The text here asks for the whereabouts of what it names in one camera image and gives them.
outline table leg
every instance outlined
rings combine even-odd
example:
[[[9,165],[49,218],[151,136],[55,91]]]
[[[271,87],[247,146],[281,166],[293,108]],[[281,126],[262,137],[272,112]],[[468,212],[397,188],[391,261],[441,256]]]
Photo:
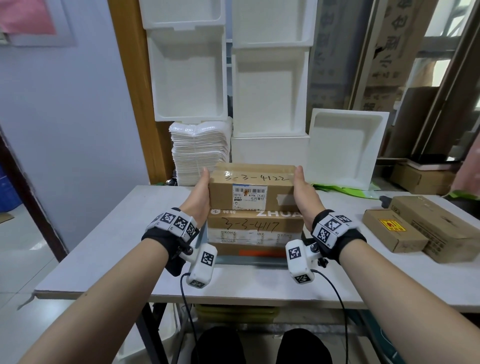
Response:
[[[158,327],[166,306],[166,303],[155,303],[152,312],[147,302],[136,322],[152,364],[168,364],[167,355],[158,334]]]

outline black cable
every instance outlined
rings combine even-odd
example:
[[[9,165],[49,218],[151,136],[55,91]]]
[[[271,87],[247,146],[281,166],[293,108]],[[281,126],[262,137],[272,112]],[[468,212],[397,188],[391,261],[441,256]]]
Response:
[[[199,356],[199,354],[198,354],[197,332],[195,331],[195,326],[193,325],[192,315],[190,314],[190,309],[188,308],[187,299],[185,298],[185,294],[183,293],[183,285],[182,285],[183,277],[189,276],[189,275],[190,275],[190,273],[184,273],[184,274],[180,277],[180,291],[181,291],[181,297],[183,298],[183,303],[185,304],[185,309],[187,310],[188,319],[190,320],[190,324],[192,325],[193,338],[195,339],[195,351],[196,351],[196,353],[197,353],[197,361],[198,361],[198,364],[200,364],[200,356]]]
[[[335,286],[333,285],[333,283],[326,277],[325,274],[323,273],[320,273],[318,270],[315,270],[315,269],[311,269],[312,272],[314,273],[318,273],[320,274],[323,278],[325,278],[327,280],[328,283],[330,283],[330,285],[332,286],[333,290],[335,291],[336,293],[336,296],[338,297],[338,300],[340,301],[340,304],[342,305],[342,310],[343,310],[343,316],[344,316],[344,319],[345,319],[345,355],[346,355],[346,358],[345,358],[345,363],[348,364],[348,328],[347,328],[347,311],[345,310],[345,306],[343,305],[343,302],[342,302],[342,299],[340,298],[340,295],[338,294]]]

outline blue container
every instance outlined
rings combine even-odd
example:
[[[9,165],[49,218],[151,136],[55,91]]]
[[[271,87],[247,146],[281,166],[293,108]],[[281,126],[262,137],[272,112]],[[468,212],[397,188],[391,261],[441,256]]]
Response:
[[[0,212],[8,212],[22,204],[10,180],[0,167]]]

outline barcode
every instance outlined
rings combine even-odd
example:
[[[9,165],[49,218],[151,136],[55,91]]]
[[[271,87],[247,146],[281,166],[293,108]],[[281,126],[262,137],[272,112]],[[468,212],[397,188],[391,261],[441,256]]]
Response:
[[[235,188],[235,192],[244,192],[245,190],[250,190],[250,193],[252,193],[252,194],[264,194],[265,193],[264,188],[252,188],[252,189],[250,189],[250,188],[245,189],[245,188],[239,188],[239,187]]]

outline forearm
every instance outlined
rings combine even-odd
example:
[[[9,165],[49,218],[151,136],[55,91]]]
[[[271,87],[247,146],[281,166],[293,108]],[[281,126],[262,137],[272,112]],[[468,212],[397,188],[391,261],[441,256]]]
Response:
[[[340,263],[408,363],[480,363],[480,330],[367,243],[349,243]]]
[[[19,363],[111,363],[167,261],[161,244],[141,241],[81,295]]]

